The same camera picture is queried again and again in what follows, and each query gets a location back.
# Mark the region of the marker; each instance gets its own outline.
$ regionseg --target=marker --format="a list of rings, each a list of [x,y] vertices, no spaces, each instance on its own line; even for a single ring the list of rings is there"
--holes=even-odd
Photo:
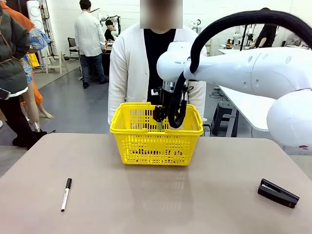
[[[70,189],[71,185],[72,185],[72,179],[68,178],[67,179],[67,183],[66,183],[66,188],[65,188],[65,194],[64,194],[62,207],[60,209],[61,212],[65,211],[65,206],[66,206],[66,202],[67,202],[68,192],[69,192],[69,189]]]

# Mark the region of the black pants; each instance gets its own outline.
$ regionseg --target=black pants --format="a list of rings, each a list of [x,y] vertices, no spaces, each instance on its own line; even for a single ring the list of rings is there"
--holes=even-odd
[[[25,146],[30,149],[37,142],[37,137],[20,109],[19,97],[11,97],[8,100],[0,99],[0,109],[6,117],[6,123],[9,127],[25,142]]]

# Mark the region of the jeans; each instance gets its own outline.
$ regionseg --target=jeans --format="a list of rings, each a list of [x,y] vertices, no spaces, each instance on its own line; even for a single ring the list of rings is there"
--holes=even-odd
[[[89,69],[90,65],[93,64],[97,70],[99,80],[105,81],[104,70],[102,66],[102,54],[97,56],[87,57],[85,55],[80,55],[81,68],[82,68],[82,81],[89,81]]]

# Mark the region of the green jacket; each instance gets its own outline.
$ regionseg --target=green jacket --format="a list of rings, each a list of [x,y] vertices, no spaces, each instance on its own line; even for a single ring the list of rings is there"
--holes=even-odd
[[[21,59],[29,50],[29,35],[11,16],[2,11],[0,6],[0,88],[11,92],[11,97],[20,95],[27,89],[27,80]]]

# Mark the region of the plastic basket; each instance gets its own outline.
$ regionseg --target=plastic basket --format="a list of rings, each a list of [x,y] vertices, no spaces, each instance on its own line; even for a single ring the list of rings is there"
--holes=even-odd
[[[192,105],[179,129],[165,119],[162,130],[153,120],[154,105],[123,103],[116,110],[110,131],[115,135],[124,164],[178,165],[190,164],[197,140],[203,134],[202,120]]]

